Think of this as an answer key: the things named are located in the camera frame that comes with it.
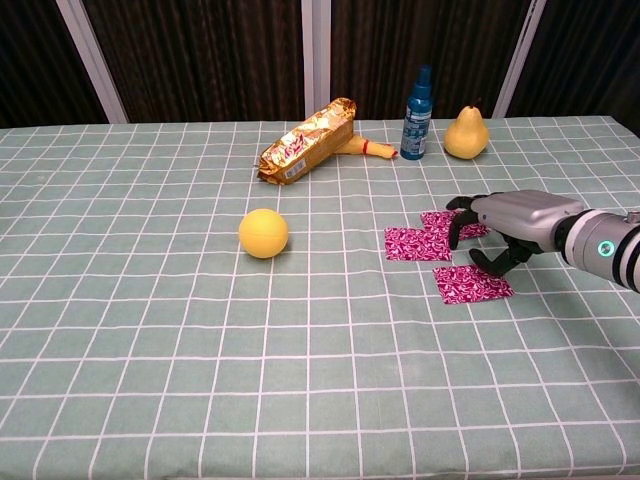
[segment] gold foil packaging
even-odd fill
[[[353,137],[356,104],[340,97],[283,135],[260,155],[258,177],[288,185]]]

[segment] rubber chicken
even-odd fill
[[[364,155],[375,155],[377,157],[386,158],[387,160],[395,157],[398,152],[392,145],[385,145],[382,143],[372,142],[360,135],[354,135],[347,142],[342,144],[335,151],[338,154],[364,154]]]

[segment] bottle label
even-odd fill
[[[401,149],[412,155],[423,155],[427,146],[427,131],[431,112],[414,112],[407,107],[402,130]]]

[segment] yellow pear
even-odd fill
[[[489,143],[489,129],[475,106],[466,106],[444,134],[444,149],[454,157],[471,160]]]

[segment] robotic hand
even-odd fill
[[[471,259],[483,271],[502,276],[533,254],[560,252],[569,265],[638,292],[640,289],[640,211],[626,217],[585,209],[570,198],[537,190],[456,197],[449,245],[458,247],[465,225],[482,223],[499,232],[507,249],[490,260],[478,249]]]

